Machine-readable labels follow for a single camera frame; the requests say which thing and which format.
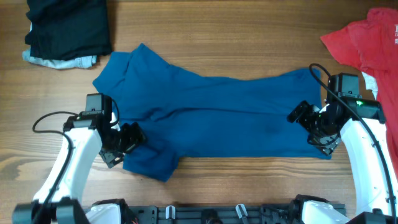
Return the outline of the blue polo shirt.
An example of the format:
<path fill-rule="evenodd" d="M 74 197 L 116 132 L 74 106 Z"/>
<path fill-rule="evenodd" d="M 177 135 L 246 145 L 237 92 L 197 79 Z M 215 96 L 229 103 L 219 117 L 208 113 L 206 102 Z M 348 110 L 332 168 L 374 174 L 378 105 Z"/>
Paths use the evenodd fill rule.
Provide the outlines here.
<path fill-rule="evenodd" d="M 301 101 L 320 106 L 318 76 L 301 68 L 255 80 L 203 77 L 140 45 L 112 53 L 93 86 L 115 100 L 121 123 L 146 136 L 123 168 L 165 182 L 182 157 L 322 158 L 287 121 Z"/>

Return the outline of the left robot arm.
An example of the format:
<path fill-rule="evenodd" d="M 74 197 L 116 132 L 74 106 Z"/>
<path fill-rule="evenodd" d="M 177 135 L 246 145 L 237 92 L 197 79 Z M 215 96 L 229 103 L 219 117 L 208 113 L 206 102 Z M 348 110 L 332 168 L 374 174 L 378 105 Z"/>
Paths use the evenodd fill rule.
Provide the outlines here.
<path fill-rule="evenodd" d="M 18 204 L 13 223 L 138 223 L 123 199 L 81 206 L 88 174 L 96 156 L 112 168 L 146 141 L 137 123 L 119 125 L 116 102 L 102 93 L 86 97 L 85 110 L 69 113 L 59 134 L 63 138 L 55 164 L 31 203 Z"/>

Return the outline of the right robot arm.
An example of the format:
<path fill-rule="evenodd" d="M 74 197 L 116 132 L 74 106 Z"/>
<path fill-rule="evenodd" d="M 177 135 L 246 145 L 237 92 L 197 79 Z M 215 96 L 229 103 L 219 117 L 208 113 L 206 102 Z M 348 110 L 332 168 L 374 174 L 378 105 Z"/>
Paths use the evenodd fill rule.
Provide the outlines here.
<path fill-rule="evenodd" d="M 386 141 L 386 118 L 381 104 L 365 100 L 356 75 L 332 75 L 324 86 L 322 109 L 302 101 L 288 115 L 300 124 L 307 142 L 322 154 L 331 155 L 339 143 L 348 152 L 356 191 L 356 216 L 344 218 L 322 211 L 326 204 L 311 200 L 302 206 L 304 223 L 397 223 L 397 180 Z"/>

